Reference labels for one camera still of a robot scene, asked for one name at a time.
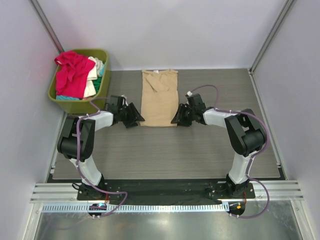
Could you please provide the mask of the beige t shirt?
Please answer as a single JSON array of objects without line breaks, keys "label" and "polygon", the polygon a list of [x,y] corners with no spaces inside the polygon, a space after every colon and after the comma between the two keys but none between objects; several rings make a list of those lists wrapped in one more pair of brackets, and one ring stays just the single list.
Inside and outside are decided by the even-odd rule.
[{"label": "beige t shirt", "polygon": [[171,123],[179,106],[178,71],[143,70],[140,114],[142,127],[175,127]]}]

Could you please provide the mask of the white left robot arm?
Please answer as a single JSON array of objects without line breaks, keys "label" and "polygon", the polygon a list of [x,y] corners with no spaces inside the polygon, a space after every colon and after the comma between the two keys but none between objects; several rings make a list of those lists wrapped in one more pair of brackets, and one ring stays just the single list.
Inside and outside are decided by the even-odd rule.
[{"label": "white left robot arm", "polygon": [[57,151],[75,166],[81,177],[81,187],[87,188],[95,200],[101,200],[108,193],[104,176],[93,159],[95,133],[119,122],[129,129],[145,121],[135,105],[128,103],[123,95],[98,99],[108,100],[106,110],[100,109],[91,99],[89,103],[96,112],[67,116],[57,143]]}]

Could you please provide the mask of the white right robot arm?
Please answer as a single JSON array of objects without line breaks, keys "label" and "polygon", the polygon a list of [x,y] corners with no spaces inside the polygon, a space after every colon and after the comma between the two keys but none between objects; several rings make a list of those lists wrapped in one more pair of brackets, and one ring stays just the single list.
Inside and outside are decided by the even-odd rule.
[{"label": "white right robot arm", "polygon": [[237,198],[248,187],[253,160],[268,141],[263,121],[250,108],[234,111],[206,107],[198,93],[187,95],[186,98],[187,103],[178,105],[171,123],[190,127],[195,121],[226,129],[234,158],[231,170],[225,178],[225,192],[229,197]]}]

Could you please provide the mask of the pink t shirt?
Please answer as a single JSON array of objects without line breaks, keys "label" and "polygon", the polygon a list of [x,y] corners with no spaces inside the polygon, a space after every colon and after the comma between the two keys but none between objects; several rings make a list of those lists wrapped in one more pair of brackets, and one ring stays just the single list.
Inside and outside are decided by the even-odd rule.
[{"label": "pink t shirt", "polygon": [[89,100],[92,100],[92,99],[93,99],[93,97],[90,96],[90,97],[85,97],[85,98],[83,98],[82,100],[83,100],[83,101],[89,101]]}]

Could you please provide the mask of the green t shirt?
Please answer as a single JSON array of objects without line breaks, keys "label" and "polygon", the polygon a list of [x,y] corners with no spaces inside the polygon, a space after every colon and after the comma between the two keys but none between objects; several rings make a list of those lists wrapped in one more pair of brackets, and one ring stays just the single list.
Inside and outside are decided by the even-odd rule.
[{"label": "green t shirt", "polygon": [[95,92],[98,93],[100,90],[100,86],[101,86],[101,82],[102,82],[102,77],[98,76],[97,79],[92,80]]}]

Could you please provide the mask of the cream t shirt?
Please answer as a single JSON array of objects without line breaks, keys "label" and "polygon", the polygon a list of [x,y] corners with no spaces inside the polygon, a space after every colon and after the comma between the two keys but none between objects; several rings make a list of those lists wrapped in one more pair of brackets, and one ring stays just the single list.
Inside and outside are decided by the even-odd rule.
[{"label": "cream t shirt", "polygon": [[97,94],[100,89],[100,84],[103,76],[105,64],[97,57],[89,56],[88,59],[95,63],[94,67],[89,71],[87,82],[84,89],[83,98],[92,97]]}]

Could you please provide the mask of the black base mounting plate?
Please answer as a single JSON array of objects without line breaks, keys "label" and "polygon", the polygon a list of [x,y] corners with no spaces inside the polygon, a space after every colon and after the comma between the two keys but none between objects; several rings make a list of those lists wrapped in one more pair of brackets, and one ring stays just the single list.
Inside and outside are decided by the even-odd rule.
[{"label": "black base mounting plate", "polygon": [[79,201],[103,201],[92,210],[108,206],[208,206],[239,199],[240,207],[232,206],[231,211],[241,215],[246,200],[256,197],[249,181],[235,186],[221,179],[118,179],[100,182],[99,190],[84,183],[73,183],[72,187]]}]

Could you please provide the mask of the left aluminium corner post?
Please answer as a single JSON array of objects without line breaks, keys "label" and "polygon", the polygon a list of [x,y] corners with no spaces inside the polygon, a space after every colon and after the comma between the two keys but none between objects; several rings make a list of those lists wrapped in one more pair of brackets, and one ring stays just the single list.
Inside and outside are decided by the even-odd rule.
[{"label": "left aluminium corner post", "polygon": [[43,11],[40,3],[38,0],[29,0],[33,10],[35,11],[37,17],[39,18],[40,22],[42,23],[46,33],[48,34],[49,38],[51,39],[53,45],[55,46],[56,50],[59,53],[64,52],[64,48],[61,44],[61,42],[59,41],[53,27],[51,26],[45,12]]}]

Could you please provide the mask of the aluminium corner post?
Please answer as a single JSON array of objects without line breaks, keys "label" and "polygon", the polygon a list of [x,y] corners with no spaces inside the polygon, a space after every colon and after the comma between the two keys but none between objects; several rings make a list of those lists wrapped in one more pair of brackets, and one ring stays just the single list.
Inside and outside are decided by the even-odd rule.
[{"label": "aluminium corner post", "polygon": [[264,55],[266,54],[268,48],[270,47],[272,41],[276,37],[278,31],[280,30],[282,24],[284,23],[287,15],[290,13],[291,9],[295,5],[296,0],[286,0],[282,6],[279,14],[277,15],[275,22],[273,23],[265,41],[263,42],[256,58],[254,59],[251,67],[248,69],[249,74],[253,75]]},{"label": "aluminium corner post", "polygon": [[42,23],[46,33],[48,34],[49,38],[51,39],[53,45],[55,46],[56,50],[59,53],[64,52],[64,48],[61,44],[61,42],[59,41],[53,27],[51,26],[45,12],[43,11],[40,3],[38,0],[29,0],[33,10],[35,11],[37,17],[39,18],[40,22]]}]

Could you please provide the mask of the aluminium frame rail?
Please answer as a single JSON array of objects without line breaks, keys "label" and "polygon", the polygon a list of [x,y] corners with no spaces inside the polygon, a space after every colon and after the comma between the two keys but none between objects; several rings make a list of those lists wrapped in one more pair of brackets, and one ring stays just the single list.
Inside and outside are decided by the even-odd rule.
[{"label": "aluminium frame rail", "polygon": [[[263,186],[253,183],[255,198],[248,201],[301,201],[304,199],[296,180],[266,180]],[[37,183],[33,189],[31,203],[74,203],[77,191],[69,183]]]}]

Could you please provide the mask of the right aluminium corner post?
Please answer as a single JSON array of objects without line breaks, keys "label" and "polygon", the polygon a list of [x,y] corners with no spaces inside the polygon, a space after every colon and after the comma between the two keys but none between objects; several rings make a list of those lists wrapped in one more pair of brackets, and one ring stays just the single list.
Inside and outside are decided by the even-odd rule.
[{"label": "right aluminium corner post", "polygon": [[284,23],[287,15],[290,13],[291,9],[295,5],[296,0],[286,0],[282,6],[279,14],[277,15],[275,22],[273,23],[265,41],[263,42],[256,58],[254,59],[251,67],[248,69],[249,74],[253,75],[264,55],[266,54],[268,48],[270,47],[272,41],[276,37],[278,31],[280,30],[282,24]]}]

